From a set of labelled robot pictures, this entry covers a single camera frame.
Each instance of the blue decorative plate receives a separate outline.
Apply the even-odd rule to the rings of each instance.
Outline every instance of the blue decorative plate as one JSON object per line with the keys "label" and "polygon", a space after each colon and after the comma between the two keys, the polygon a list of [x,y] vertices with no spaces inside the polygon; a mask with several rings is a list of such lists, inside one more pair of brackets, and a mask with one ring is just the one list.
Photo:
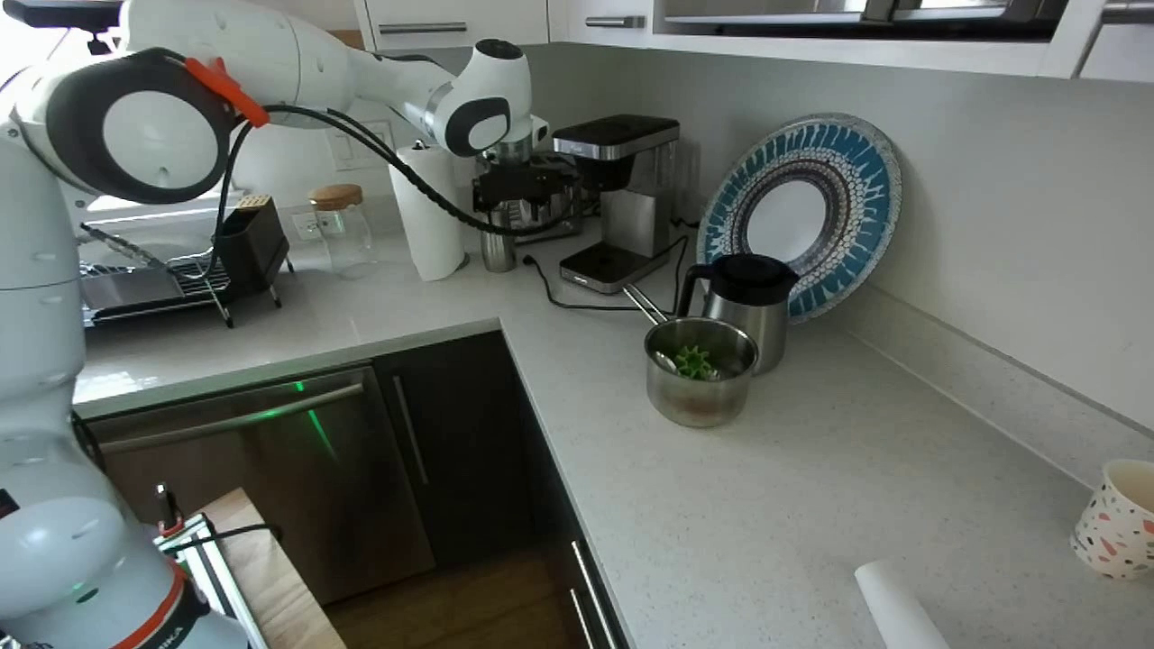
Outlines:
{"label": "blue decorative plate", "polygon": [[790,322],[848,298],[888,250],[902,209],[890,142],[850,114],[788,122],[728,174],[698,236],[698,263],[759,251],[790,263]]}

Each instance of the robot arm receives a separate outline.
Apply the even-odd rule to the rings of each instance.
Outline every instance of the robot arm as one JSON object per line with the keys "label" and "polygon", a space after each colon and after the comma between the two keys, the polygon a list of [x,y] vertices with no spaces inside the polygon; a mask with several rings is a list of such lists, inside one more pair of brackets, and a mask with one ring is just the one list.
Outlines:
{"label": "robot arm", "polygon": [[454,156],[529,137],[529,65],[514,45],[475,45],[450,75],[351,51],[254,0],[128,0],[119,21],[122,53],[44,75],[16,113],[57,176],[103,195],[186,203],[222,182],[237,113],[190,61],[223,65],[254,105],[387,105]]}
{"label": "robot arm", "polygon": [[135,203],[214,188],[241,113],[189,61],[223,61],[254,105],[383,102],[454,156],[529,137],[529,71],[509,45],[481,45],[463,75],[374,61],[248,0],[128,0],[119,21],[122,53],[0,86],[0,628],[28,647],[232,649],[241,632],[195,604],[73,441],[83,327],[57,182]]}

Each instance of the espresso machine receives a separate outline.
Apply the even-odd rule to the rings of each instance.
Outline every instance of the espresso machine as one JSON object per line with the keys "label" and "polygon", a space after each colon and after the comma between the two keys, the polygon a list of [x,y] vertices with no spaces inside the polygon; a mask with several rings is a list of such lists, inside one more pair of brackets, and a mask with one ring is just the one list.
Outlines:
{"label": "espresso machine", "polygon": [[551,148],[575,159],[601,220],[601,243],[568,255],[558,273],[593,293],[621,293],[657,269],[670,250],[677,122],[605,114],[556,131]]}

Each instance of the open dishwasher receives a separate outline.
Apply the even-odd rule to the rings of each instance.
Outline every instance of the open dishwasher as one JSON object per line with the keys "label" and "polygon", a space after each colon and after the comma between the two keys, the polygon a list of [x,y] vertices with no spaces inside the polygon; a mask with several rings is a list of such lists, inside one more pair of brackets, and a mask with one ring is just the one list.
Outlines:
{"label": "open dishwasher", "polygon": [[160,521],[154,485],[186,513],[246,486],[319,604],[434,570],[369,368],[99,417],[89,433],[141,521]]}

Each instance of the kitchen counter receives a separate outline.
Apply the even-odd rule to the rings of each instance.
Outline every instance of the kitchen counter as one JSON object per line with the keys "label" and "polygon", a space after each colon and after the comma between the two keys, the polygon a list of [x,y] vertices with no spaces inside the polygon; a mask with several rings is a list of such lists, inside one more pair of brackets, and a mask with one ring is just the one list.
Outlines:
{"label": "kitchen counter", "polygon": [[[646,287],[664,296],[669,269]],[[529,267],[474,259],[424,286],[394,236],[365,278],[300,263],[281,296],[281,310],[241,304],[237,327],[204,310],[89,333],[80,416],[503,327],[638,649],[879,647],[854,587],[874,560],[906,573],[952,647],[1154,640],[1154,583],[1102,579],[1067,548],[1086,486],[848,339],[838,315],[790,333],[739,422],[700,433],[646,399],[638,315],[556,310]]]}

